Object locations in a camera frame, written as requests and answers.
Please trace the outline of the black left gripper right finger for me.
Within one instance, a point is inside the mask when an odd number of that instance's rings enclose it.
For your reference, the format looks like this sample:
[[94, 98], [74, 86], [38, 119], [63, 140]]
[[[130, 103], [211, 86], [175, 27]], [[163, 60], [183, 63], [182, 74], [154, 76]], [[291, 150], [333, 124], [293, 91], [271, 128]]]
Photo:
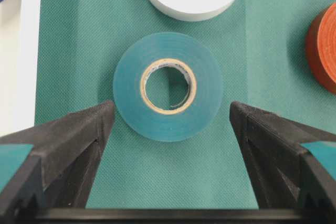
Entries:
[[317, 210], [335, 223], [335, 178], [305, 147], [334, 144], [335, 134], [237, 101], [229, 120], [260, 209]]

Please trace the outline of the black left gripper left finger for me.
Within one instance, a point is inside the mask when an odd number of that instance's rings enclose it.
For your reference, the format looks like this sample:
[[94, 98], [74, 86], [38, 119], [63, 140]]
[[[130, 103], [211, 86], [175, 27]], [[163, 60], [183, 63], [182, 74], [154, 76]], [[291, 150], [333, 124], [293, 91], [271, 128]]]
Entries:
[[1, 223], [24, 211], [85, 207], [114, 124], [114, 103], [1, 137]]

